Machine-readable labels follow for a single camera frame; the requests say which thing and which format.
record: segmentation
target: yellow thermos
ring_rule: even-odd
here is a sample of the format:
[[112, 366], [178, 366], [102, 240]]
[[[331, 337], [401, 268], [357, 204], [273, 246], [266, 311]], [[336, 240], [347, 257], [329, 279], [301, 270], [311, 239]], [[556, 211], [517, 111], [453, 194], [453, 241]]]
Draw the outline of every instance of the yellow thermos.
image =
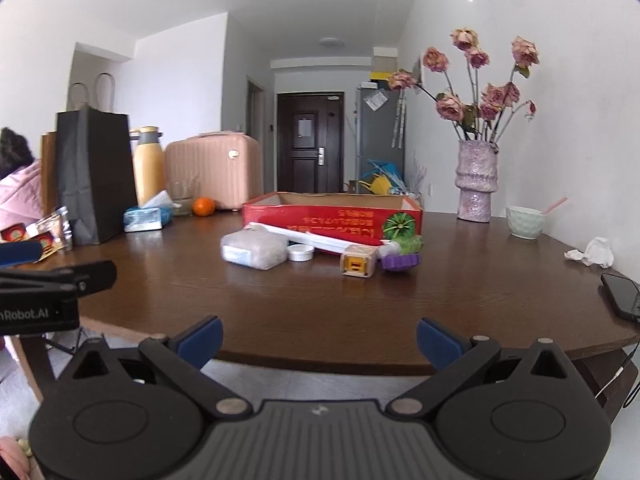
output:
[[157, 126], [144, 126], [130, 131], [130, 138], [138, 141], [133, 153], [138, 205], [144, 205], [166, 187], [161, 136]]

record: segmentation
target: white small container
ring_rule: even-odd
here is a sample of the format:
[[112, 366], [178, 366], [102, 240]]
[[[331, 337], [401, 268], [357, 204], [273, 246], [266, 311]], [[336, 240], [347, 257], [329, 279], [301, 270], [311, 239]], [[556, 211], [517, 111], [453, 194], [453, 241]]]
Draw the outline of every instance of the white small container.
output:
[[528, 207], [507, 207], [507, 223], [513, 236], [525, 240], [535, 240], [545, 225], [546, 215], [538, 209]]
[[268, 270], [286, 261], [288, 243], [286, 236], [245, 228], [224, 235], [220, 253], [226, 262]]
[[287, 255], [292, 262], [308, 262], [314, 257], [314, 247], [306, 244], [294, 244], [287, 247]]

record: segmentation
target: purple toy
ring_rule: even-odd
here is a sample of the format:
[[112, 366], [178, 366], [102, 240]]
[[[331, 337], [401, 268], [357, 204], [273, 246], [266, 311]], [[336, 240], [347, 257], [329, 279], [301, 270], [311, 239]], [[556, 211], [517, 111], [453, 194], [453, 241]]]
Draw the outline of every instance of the purple toy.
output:
[[385, 270], [409, 270], [420, 265], [420, 254], [401, 254], [400, 256], [385, 256], [380, 258]]

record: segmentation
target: crumpled tissue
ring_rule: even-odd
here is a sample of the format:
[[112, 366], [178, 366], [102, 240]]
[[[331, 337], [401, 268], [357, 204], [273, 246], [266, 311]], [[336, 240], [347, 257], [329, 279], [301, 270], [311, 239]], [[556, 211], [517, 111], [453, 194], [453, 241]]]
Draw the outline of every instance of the crumpled tissue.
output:
[[567, 260], [575, 260], [582, 262], [586, 266], [597, 264], [603, 269], [613, 265], [613, 253], [611, 252], [611, 244], [606, 238], [596, 236], [587, 244], [587, 248], [581, 253], [578, 249], [567, 251], [564, 253]]
[[140, 206], [140, 209], [146, 209], [148, 207], [165, 207], [171, 209], [174, 206], [174, 201], [171, 200], [169, 194], [163, 190], [157, 195], [151, 197], [148, 202]]

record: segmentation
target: pink glitter vase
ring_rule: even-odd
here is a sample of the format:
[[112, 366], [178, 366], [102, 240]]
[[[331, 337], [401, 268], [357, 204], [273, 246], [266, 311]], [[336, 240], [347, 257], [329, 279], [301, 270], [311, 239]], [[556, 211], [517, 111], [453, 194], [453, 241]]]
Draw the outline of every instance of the pink glitter vase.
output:
[[488, 222], [491, 193], [498, 191], [498, 155], [488, 142], [460, 141], [456, 187], [460, 188], [458, 218]]

